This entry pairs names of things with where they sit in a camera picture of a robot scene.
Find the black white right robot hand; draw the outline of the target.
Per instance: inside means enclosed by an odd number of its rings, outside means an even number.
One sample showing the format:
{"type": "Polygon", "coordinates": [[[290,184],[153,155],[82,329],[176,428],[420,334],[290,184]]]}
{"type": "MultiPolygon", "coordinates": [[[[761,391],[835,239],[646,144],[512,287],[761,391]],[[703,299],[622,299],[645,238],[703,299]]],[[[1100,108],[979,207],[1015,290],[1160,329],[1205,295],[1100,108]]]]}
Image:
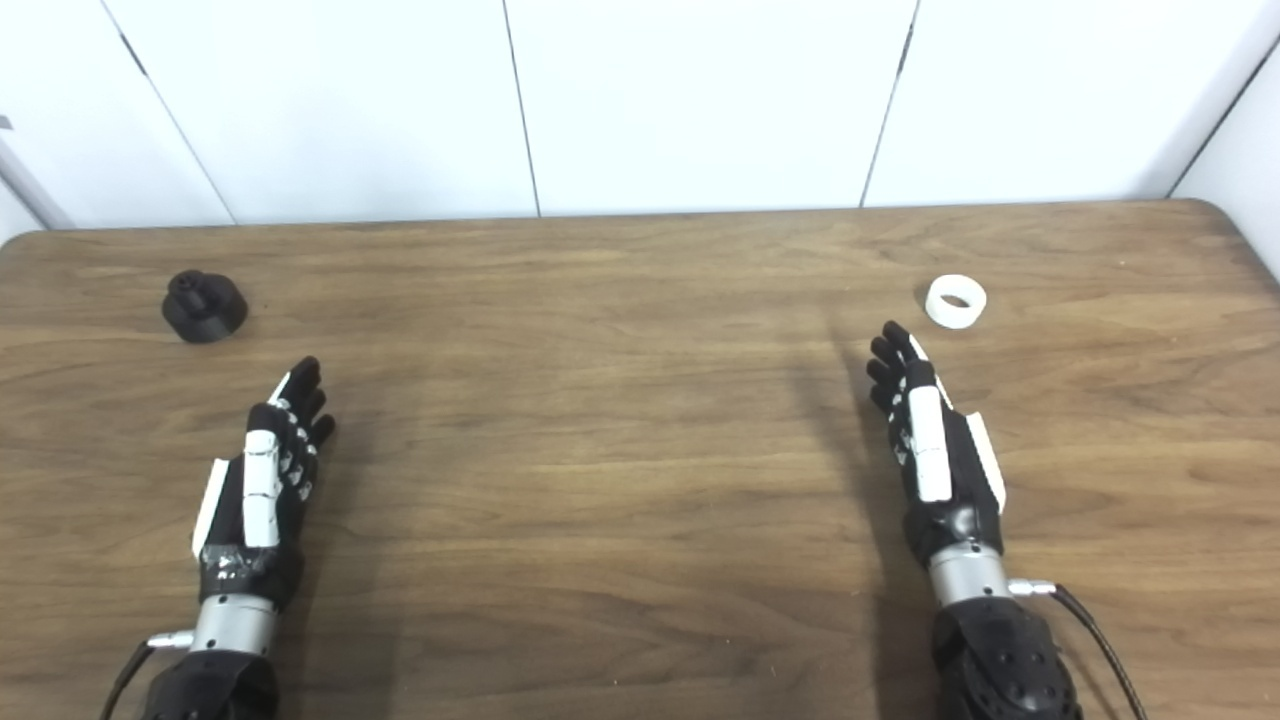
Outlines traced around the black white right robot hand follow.
{"type": "Polygon", "coordinates": [[[925,566],[955,544],[1004,553],[1004,478],[980,415],[955,409],[934,364],[897,322],[883,324],[870,352],[869,397],[900,468],[911,555],[925,566]]]}

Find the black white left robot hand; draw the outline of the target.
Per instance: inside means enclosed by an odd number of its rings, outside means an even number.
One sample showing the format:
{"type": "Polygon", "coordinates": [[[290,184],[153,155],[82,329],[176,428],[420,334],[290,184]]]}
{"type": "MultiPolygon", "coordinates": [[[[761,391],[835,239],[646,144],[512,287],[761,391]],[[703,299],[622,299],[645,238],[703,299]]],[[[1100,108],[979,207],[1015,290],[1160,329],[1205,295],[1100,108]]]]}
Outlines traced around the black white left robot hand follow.
{"type": "Polygon", "coordinates": [[[301,359],[250,409],[241,452],[215,459],[192,534],[198,600],[247,594],[282,611],[298,592],[307,505],[337,428],[321,383],[320,361],[301,359]]]}

